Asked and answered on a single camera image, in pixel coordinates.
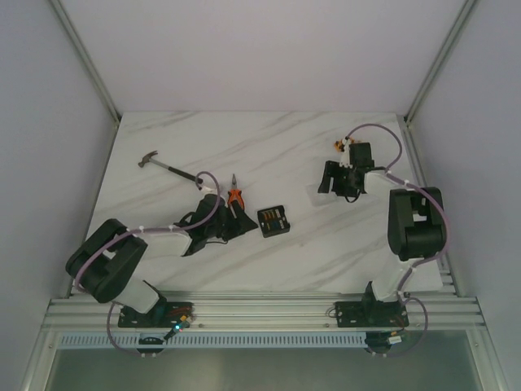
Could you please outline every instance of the marble surface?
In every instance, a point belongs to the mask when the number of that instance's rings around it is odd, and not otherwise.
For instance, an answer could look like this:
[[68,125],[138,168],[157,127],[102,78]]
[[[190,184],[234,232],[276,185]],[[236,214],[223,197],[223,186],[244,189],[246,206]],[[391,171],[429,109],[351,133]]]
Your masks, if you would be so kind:
[[[168,239],[159,246],[160,239],[149,237],[136,276],[165,290],[363,292],[394,257],[385,205],[370,195],[348,204],[315,191],[326,160],[339,159],[333,142],[365,122],[386,125],[401,138],[396,116],[385,113],[127,112],[90,232],[111,217],[131,228],[167,226],[195,210],[201,195],[192,182],[154,165],[138,167],[142,156],[158,150],[158,160],[174,167],[211,171],[224,191],[235,173],[249,216],[256,220],[258,209],[282,204],[291,231],[268,239],[259,230],[249,232],[191,257],[174,257]],[[377,165],[397,154],[382,130],[360,130],[357,137],[371,142]],[[393,173],[413,178],[405,152]],[[407,288],[441,286],[432,262],[418,269]]]

